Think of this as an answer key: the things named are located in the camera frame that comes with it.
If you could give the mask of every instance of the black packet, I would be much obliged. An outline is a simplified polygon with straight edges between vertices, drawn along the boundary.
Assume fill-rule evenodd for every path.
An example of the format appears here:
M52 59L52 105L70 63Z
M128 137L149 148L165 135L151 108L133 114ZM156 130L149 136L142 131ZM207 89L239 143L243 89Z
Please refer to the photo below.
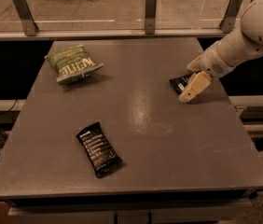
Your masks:
M169 79L171 86L173 87L173 89L175 90L175 92L177 94L181 94L182 93L182 91L187 86L188 81L189 81L189 79L191 78L192 75L193 75L193 73L188 74L188 75L184 75L184 76L181 76L181 77Z
M84 147L98 178L107 175L111 169L113 171L115 164L122 162L104 136L100 122L83 129L76 138Z

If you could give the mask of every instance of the gray tabletop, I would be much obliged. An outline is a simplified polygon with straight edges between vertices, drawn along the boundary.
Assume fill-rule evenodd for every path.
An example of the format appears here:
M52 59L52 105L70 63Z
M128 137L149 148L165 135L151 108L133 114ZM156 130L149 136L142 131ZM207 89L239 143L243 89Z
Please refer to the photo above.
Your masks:
M169 79L187 72L195 38L58 41L84 44L104 67L58 86L43 64L0 157L0 198L263 188L263 162L215 82L182 104ZM123 159L98 179L76 135L100 121Z

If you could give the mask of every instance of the table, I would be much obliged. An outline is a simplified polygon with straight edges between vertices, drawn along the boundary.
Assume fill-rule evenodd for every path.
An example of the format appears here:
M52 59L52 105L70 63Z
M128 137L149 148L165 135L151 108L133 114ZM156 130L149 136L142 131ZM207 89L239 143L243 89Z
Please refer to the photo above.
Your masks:
M197 39L56 41L50 52L78 44L104 67L58 86L43 64L0 157L0 200L11 215L214 221L249 205L247 195L263 188L263 162L219 80L191 104L169 84L202 52ZM123 159L101 179L76 139L96 121Z

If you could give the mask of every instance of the metal post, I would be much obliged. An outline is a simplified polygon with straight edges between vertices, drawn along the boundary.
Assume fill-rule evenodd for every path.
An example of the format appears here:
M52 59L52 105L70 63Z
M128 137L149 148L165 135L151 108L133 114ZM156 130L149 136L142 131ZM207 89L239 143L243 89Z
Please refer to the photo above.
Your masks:
M241 8L242 0L230 0L224 19L219 27L223 33L229 33L233 30L237 14Z
M145 0L145 33L153 35L156 29L157 0Z
M26 35L36 35L36 32L38 31L38 26L32 17L32 14L30 12L26 0L12 0L12 1L19 13L21 19L21 25L24 33Z

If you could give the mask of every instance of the floor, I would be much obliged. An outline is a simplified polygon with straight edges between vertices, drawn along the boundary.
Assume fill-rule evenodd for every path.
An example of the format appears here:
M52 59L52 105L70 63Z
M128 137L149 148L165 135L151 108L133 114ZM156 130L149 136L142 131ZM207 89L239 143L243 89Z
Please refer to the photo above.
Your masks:
M251 0L244 0L240 14ZM145 0L27 0L43 31L144 29ZM228 0L158 0L158 29L215 28L224 17ZM0 0L0 32L22 31L12 0ZM255 138L256 133L246 126ZM257 135L263 135L263 126ZM221 224L263 223L263 192L252 207Z

